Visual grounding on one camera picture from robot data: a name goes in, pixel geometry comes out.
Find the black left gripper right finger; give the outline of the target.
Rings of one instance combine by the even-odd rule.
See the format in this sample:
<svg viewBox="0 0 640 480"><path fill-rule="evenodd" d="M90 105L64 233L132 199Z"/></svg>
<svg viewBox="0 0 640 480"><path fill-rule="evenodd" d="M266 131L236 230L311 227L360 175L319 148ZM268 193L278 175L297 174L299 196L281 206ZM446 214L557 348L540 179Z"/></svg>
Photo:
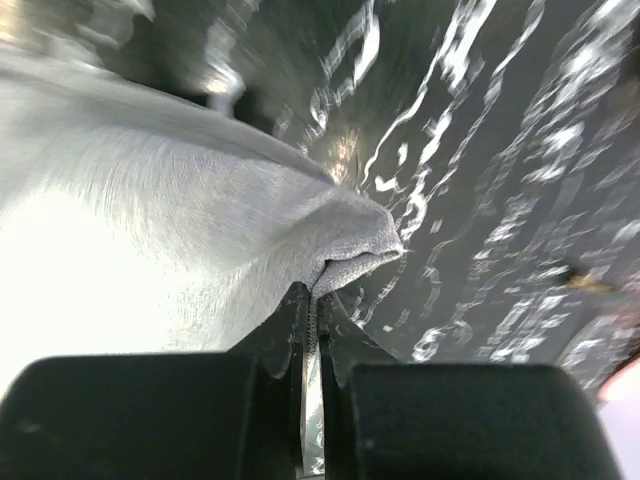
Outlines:
<svg viewBox="0 0 640 480"><path fill-rule="evenodd" d="M405 364L318 306L329 479L617 479L577 383L549 365Z"/></svg>

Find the grey cloth napkin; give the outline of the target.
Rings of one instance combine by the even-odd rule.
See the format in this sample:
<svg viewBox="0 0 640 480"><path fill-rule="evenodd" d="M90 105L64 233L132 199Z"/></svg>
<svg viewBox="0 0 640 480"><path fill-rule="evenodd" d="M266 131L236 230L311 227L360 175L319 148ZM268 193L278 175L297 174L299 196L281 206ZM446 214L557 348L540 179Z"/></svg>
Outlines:
<svg viewBox="0 0 640 480"><path fill-rule="evenodd" d="M403 252L390 213L215 111L1 54L1 345L225 350L291 284Z"/></svg>

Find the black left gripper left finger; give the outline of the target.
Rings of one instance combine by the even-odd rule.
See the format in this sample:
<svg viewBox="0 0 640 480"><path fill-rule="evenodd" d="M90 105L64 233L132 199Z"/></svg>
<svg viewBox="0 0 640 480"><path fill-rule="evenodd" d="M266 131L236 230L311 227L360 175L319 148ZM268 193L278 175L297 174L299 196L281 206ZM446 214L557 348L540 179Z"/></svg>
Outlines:
<svg viewBox="0 0 640 480"><path fill-rule="evenodd" d="M1 404L5 479L293 479L309 292L222 353L50 357Z"/></svg>

